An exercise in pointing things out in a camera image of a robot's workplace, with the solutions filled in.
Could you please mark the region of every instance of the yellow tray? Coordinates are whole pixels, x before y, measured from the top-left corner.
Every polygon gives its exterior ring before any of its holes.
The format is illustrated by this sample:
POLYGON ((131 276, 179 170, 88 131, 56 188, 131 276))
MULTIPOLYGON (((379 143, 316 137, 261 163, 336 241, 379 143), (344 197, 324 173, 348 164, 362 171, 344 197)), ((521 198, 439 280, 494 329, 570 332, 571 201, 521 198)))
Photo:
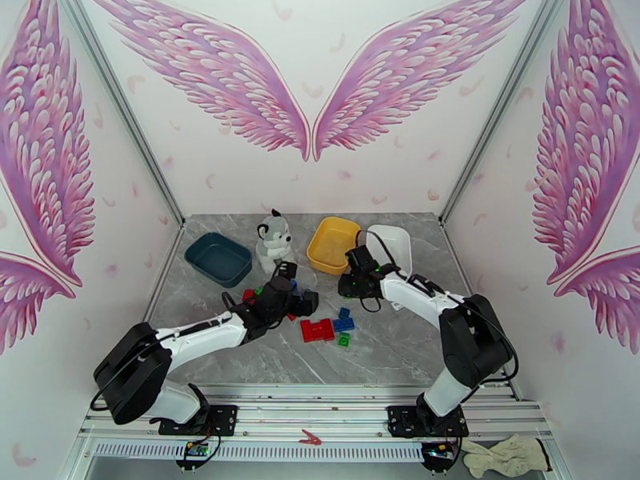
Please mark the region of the yellow tray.
POLYGON ((328 274, 342 274, 349 265, 345 252, 355 247, 355 235, 359 230, 360 225, 344 218, 322 220, 306 248, 311 266, 328 274))

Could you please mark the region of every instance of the teal plastic bin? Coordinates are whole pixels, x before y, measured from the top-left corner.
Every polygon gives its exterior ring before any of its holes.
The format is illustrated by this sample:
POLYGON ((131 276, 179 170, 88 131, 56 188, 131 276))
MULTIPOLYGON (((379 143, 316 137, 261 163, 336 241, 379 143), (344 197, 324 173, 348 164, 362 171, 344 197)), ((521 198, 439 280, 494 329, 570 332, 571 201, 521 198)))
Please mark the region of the teal plastic bin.
POLYGON ((251 271, 251 251, 222 234, 211 232, 196 240, 185 260, 220 286, 236 287, 251 271))

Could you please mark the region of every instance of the glove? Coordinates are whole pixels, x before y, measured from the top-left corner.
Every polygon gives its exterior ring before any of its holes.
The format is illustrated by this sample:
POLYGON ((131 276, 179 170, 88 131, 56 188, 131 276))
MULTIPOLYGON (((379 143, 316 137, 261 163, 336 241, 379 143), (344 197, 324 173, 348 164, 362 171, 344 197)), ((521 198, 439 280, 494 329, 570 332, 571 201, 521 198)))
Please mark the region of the glove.
POLYGON ((522 439, 514 434, 489 449, 464 438, 462 450, 468 453, 463 462, 474 478, 481 478, 487 470, 496 470, 509 478, 529 470, 551 470, 542 443, 535 438, 522 439))

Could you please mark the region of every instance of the feather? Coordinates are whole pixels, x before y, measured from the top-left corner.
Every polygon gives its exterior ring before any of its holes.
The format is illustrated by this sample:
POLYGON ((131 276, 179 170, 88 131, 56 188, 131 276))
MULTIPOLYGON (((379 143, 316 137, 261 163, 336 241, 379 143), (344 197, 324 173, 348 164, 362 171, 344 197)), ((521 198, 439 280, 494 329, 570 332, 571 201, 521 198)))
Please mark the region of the feather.
POLYGON ((268 54, 248 34, 156 0, 94 0, 116 17, 124 43, 189 102, 271 151, 309 158, 309 128, 268 54))
POLYGON ((29 258, 0 251, 0 354, 5 346, 34 334, 36 317, 45 299, 74 292, 51 270, 29 258))
POLYGON ((373 142, 499 42, 526 0, 460 0, 385 27, 353 57, 314 124, 314 159, 373 142))
POLYGON ((77 286, 74 255, 94 226, 81 104, 58 7, 31 0, 0 71, 0 179, 38 256, 77 286))
POLYGON ((596 327, 602 333, 640 350, 640 246, 609 252, 588 261, 555 291, 563 296, 574 291, 589 299, 596 327))
POLYGON ((602 0, 571 0, 546 83, 534 194, 539 242, 555 253, 548 283, 592 255, 638 163, 640 80, 602 0))

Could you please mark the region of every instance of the pink feather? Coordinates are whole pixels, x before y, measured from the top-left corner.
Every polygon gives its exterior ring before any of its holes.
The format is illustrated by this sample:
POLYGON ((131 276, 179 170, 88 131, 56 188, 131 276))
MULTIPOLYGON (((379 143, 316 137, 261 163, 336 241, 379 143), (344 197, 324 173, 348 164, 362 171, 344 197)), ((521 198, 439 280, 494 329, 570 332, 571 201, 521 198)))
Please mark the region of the pink feather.
POLYGON ((564 282, 556 296, 575 291, 589 299, 598 332, 640 350, 640 246, 609 252, 593 259, 564 282))
POLYGON ((58 7, 31 0, 0 71, 0 179, 38 256, 78 286, 74 255, 94 226, 81 104, 58 7))
POLYGON ((29 258, 0 251, 0 354, 5 345, 34 334, 36 315, 42 302, 62 294, 74 298, 74 292, 51 270, 29 258))
POLYGON ((267 150, 309 158, 305 116, 269 55, 233 26, 156 0, 94 0, 118 20, 125 44, 189 102, 267 150))
POLYGON ((525 0, 460 0, 374 34, 314 124, 314 159, 329 146, 373 142, 438 96, 499 42, 525 0))
POLYGON ((638 162, 639 106, 632 56, 602 0, 571 0, 538 136, 533 216, 536 239, 556 253, 549 284, 570 275, 602 239, 638 162))

